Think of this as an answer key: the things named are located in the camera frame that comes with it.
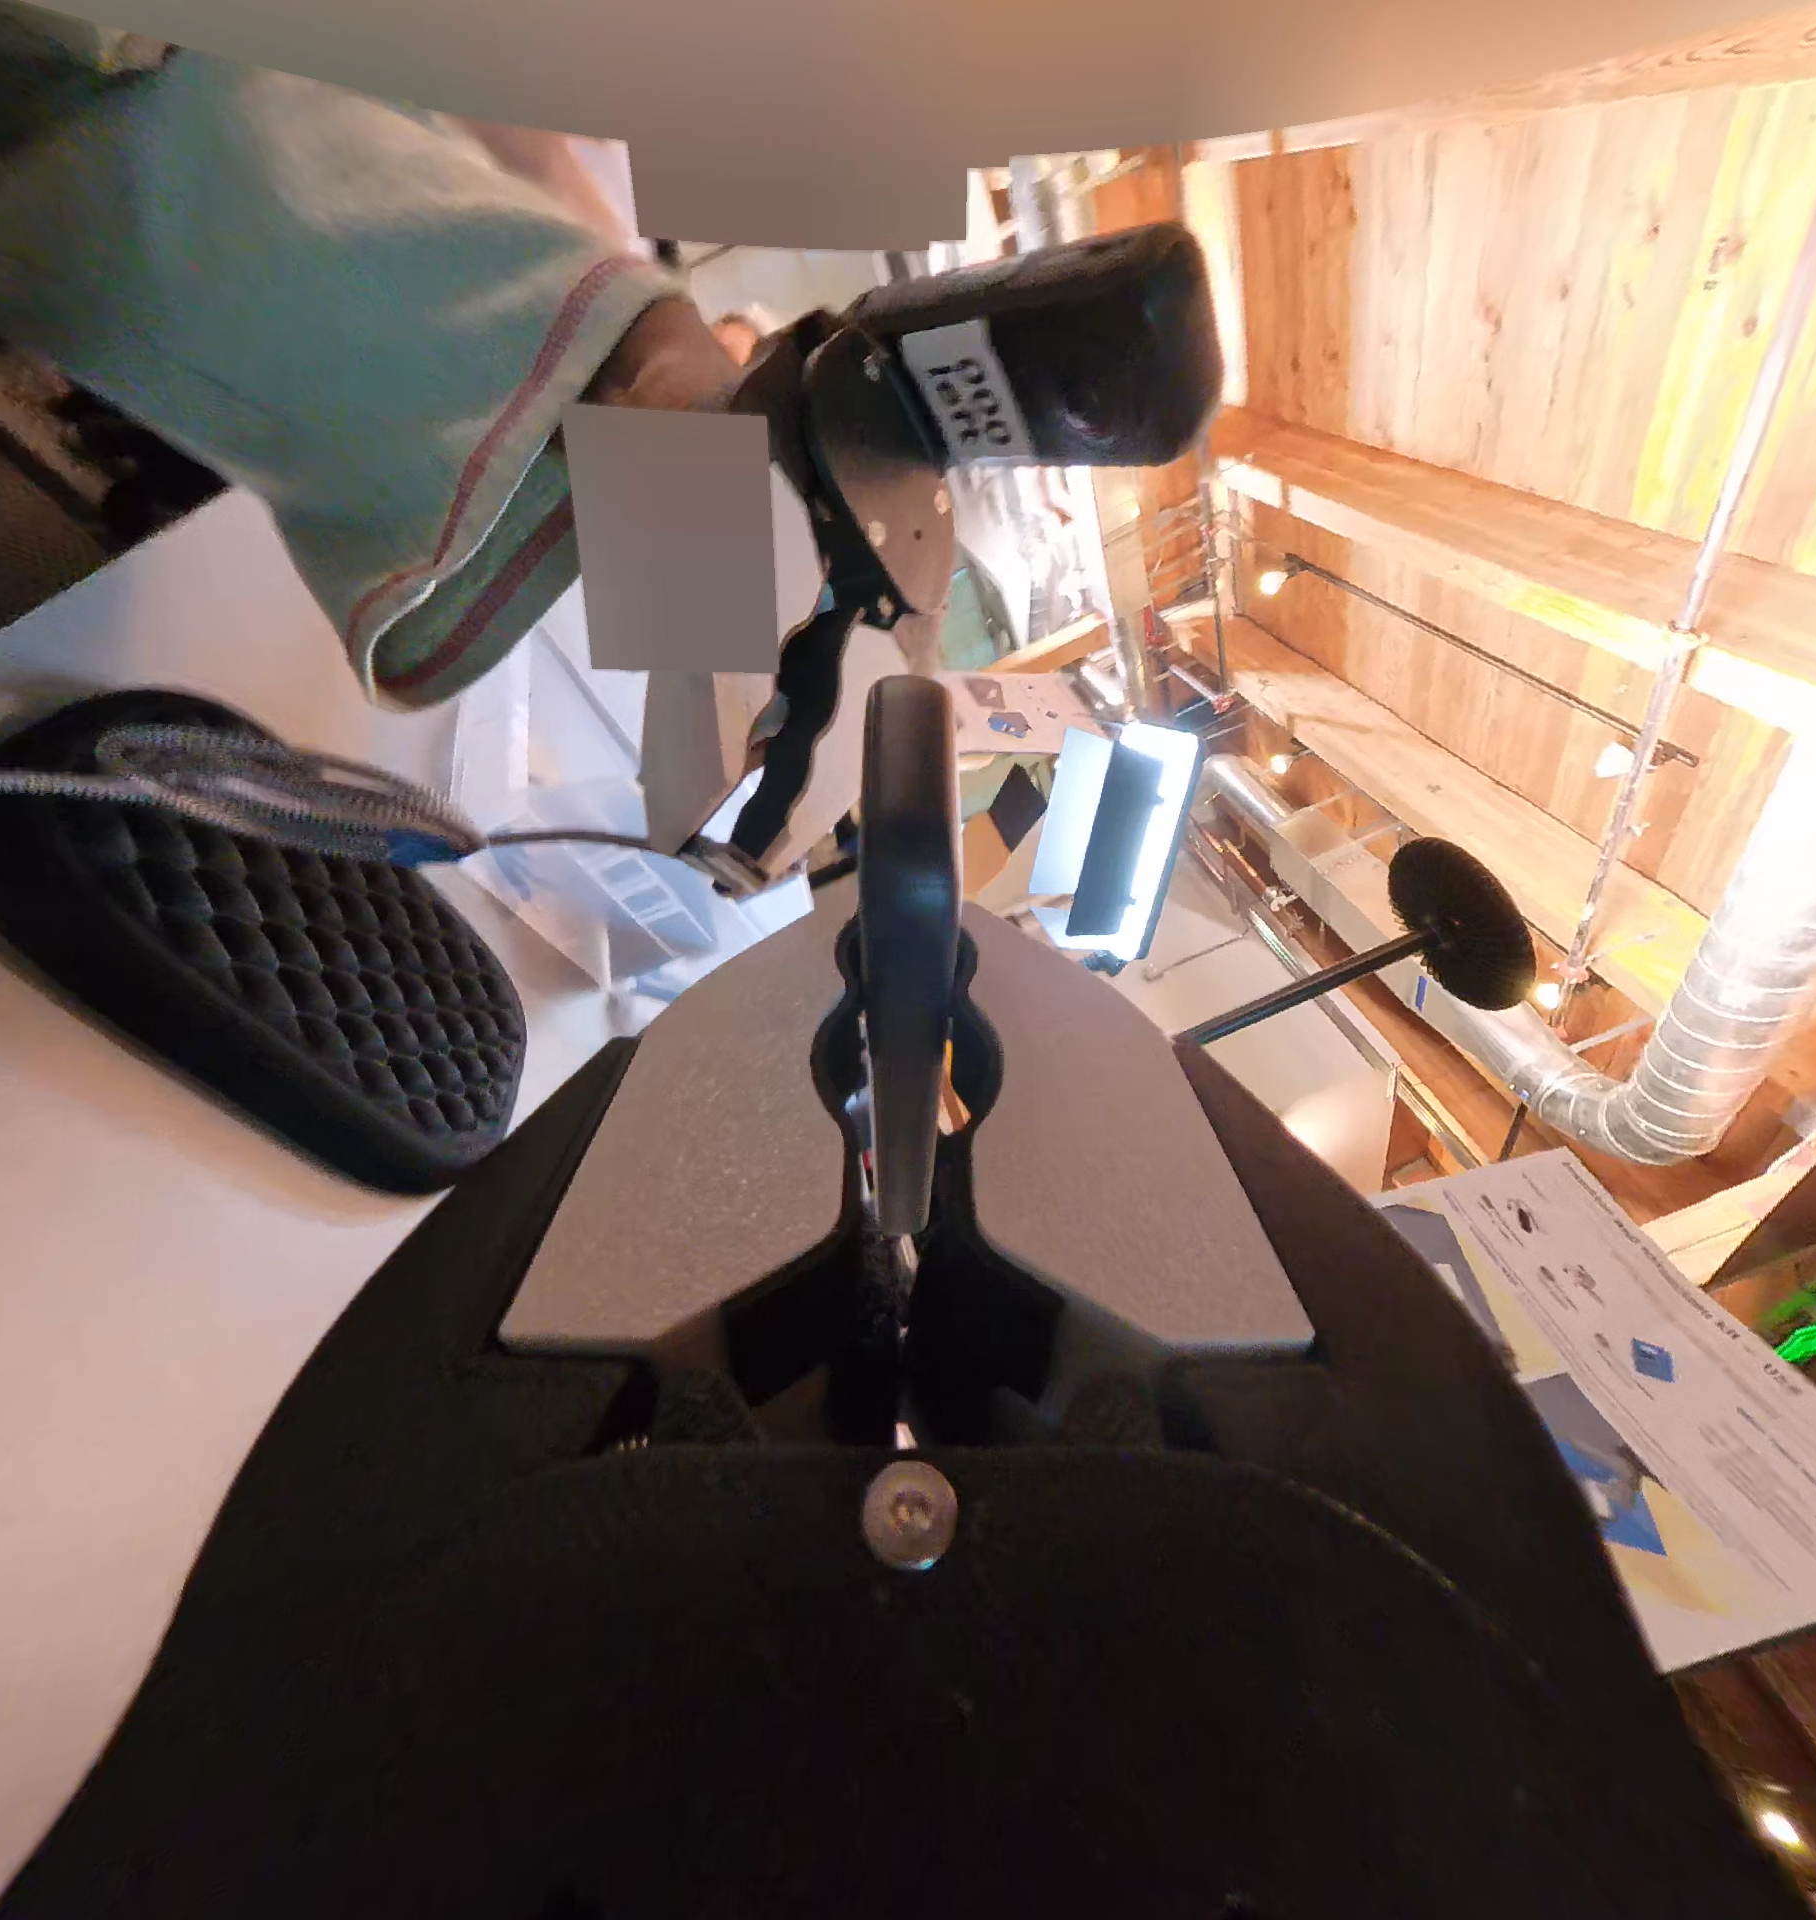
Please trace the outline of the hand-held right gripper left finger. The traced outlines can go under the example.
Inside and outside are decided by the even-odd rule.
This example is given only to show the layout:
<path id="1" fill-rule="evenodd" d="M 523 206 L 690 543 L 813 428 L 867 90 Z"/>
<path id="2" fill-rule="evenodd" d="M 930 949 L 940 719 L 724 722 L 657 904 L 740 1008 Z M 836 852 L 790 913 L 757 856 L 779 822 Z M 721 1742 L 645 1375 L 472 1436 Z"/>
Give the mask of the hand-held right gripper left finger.
<path id="1" fill-rule="evenodd" d="M 866 1196 L 816 1078 L 840 925 L 785 925 L 642 1031 L 505 1311 L 511 1357 L 719 1375 L 767 1427 L 848 1424 Z"/>

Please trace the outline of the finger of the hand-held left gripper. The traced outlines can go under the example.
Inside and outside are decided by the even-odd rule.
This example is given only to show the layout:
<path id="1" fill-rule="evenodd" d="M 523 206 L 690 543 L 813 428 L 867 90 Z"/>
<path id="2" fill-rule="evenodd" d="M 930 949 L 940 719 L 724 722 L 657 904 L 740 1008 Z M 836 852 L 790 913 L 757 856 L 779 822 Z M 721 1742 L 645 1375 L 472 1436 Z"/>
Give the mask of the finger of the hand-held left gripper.
<path id="1" fill-rule="evenodd" d="M 648 673 L 637 749 L 648 850 L 681 859 L 731 900 L 767 891 L 767 867 L 712 819 L 745 804 L 785 719 L 775 673 Z"/>
<path id="2" fill-rule="evenodd" d="M 863 779 L 866 642 L 858 607 L 833 591 L 779 651 L 775 688 L 751 722 L 734 867 L 743 888 L 772 888 L 851 812 Z"/>

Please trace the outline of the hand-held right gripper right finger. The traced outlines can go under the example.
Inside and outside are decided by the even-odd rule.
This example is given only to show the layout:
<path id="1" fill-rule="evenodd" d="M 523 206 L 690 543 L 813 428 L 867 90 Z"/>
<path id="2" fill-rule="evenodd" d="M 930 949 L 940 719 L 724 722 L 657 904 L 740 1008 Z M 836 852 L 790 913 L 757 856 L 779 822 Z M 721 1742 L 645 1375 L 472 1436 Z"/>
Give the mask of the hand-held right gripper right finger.
<path id="1" fill-rule="evenodd" d="M 925 1229 L 925 1424 L 1062 1427 L 1109 1377 L 1295 1362 L 1311 1320 L 1170 1038 L 963 910 L 958 1075 Z"/>

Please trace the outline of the black USB cable plug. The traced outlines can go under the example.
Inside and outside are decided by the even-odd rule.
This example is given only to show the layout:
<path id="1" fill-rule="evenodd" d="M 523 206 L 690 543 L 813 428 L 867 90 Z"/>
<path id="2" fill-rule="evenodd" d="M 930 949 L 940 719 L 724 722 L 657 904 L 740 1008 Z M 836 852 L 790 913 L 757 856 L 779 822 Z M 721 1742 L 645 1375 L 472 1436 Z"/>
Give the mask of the black USB cable plug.
<path id="1" fill-rule="evenodd" d="M 875 1204 L 882 1233 L 915 1238 L 943 1138 L 963 904 L 954 713 L 930 677 L 870 688 L 857 862 Z"/>

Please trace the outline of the braided grey cable blue tape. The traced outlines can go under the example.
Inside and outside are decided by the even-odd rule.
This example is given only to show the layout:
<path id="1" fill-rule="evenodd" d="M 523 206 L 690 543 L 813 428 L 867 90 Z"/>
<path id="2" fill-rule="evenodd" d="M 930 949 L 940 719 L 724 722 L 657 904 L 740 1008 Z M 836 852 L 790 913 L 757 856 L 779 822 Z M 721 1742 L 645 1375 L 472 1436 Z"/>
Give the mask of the braided grey cable blue tape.
<path id="1" fill-rule="evenodd" d="M 0 767 L 0 798 L 140 804 L 280 850 L 402 871 L 527 847 L 658 852 L 645 835 L 608 828 L 484 832 L 432 791 L 372 764 L 204 724 L 111 724 L 89 771 Z"/>

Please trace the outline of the person's left forearm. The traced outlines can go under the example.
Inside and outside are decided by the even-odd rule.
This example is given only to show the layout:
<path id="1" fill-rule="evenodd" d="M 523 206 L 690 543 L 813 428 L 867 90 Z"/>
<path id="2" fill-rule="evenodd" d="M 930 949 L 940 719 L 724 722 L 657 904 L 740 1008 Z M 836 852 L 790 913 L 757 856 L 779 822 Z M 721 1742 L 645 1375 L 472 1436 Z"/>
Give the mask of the person's left forearm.
<path id="1" fill-rule="evenodd" d="M 579 582 L 560 417 L 663 297 L 563 136 L 0 4 L 0 335 L 254 493 L 377 704 Z"/>

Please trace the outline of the person's left hand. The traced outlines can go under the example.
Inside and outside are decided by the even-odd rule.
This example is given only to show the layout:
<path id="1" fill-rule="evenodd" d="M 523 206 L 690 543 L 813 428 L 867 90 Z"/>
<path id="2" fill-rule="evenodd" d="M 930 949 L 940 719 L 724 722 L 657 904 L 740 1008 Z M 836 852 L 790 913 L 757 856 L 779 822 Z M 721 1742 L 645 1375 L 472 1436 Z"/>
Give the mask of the person's left hand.
<path id="1" fill-rule="evenodd" d="M 794 345 L 796 327 L 745 315 L 703 323 L 685 297 L 663 297 L 614 341 L 579 399 L 658 414 L 754 414 L 769 378 L 760 366 Z"/>

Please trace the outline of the instruction poster board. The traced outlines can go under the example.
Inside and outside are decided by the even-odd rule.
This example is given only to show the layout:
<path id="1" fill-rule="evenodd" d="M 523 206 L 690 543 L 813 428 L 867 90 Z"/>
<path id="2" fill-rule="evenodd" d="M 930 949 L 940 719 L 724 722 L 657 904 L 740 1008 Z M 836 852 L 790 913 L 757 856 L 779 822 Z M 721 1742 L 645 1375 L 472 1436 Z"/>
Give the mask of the instruction poster board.
<path id="1" fill-rule="evenodd" d="M 945 673 L 960 756 L 1056 756 L 1068 733 L 1104 733 L 1068 670 Z"/>

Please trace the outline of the led light panel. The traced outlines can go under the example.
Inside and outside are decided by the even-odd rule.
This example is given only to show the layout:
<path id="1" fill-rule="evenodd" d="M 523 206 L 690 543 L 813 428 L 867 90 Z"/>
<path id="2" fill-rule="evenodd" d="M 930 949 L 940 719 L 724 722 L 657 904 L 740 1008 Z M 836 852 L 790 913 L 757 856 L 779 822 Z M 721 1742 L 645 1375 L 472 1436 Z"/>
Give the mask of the led light panel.
<path id="1" fill-rule="evenodd" d="M 1118 974 L 1149 952 L 1201 756 L 1197 733 L 1144 722 L 1064 733 L 1027 906 L 1086 968 Z"/>

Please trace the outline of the black mesh wrist rest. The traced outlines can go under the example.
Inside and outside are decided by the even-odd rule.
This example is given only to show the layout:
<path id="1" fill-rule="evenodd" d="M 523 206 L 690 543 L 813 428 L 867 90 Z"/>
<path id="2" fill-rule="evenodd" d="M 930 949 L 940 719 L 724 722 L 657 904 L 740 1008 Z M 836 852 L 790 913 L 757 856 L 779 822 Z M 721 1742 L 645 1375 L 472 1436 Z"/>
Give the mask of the black mesh wrist rest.
<path id="1" fill-rule="evenodd" d="M 0 949 L 251 1123 L 384 1192 L 436 1192 L 508 1138 L 527 1026 L 508 965 L 405 865 L 159 804 L 244 749 L 247 716 L 140 686 L 0 733 Z"/>

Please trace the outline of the black fuzzy ball on rod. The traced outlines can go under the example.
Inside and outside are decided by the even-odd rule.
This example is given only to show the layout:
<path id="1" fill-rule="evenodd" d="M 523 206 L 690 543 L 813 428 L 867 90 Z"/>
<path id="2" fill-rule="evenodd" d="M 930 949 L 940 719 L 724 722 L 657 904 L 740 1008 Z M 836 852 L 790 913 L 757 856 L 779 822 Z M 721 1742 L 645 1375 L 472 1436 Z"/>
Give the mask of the black fuzzy ball on rod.
<path id="1" fill-rule="evenodd" d="M 1389 859 L 1386 894 L 1399 932 L 1346 964 L 1304 974 L 1228 1013 L 1177 1031 L 1174 1044 L 1209 1047 L 1362 977 L 1417 956 L 1426 973 L 1474 1011 L 1513 1011 L 1540 983 L 1537 949 L 1519 904 L 1466 850 L 1413 837 Z"/>

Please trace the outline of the printed instruction sheet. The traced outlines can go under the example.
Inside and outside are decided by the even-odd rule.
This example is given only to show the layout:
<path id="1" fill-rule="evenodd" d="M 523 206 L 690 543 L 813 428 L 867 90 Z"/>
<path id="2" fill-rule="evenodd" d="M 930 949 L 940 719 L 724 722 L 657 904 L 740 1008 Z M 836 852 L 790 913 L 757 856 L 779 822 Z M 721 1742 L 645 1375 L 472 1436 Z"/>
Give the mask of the printed instruction sheet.
<path id="1" fill-rule="evenodd" d="M 1816 1386 L 1569 1150 L 1374 1207 L 1493 1345 L 1662 1673 L 1816 1631 Z"/>

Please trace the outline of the silver air duct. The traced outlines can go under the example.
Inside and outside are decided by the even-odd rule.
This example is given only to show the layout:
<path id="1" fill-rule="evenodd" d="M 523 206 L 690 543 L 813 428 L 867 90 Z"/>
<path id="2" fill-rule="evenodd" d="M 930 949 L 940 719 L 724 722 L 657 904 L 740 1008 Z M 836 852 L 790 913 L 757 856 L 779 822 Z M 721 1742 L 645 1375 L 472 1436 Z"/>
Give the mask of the silver air duct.
<path id="1" fill-rule="evenodd" d="M 1532 1011 L 1426 987 L 1417 1016 L 1545 1131 L 1636 1165 L 1705 1157 L 1816 1008 L 1816 733 L 1783 759 L 1757 828 L 1635 1072 L 1596 1071 Z"/>

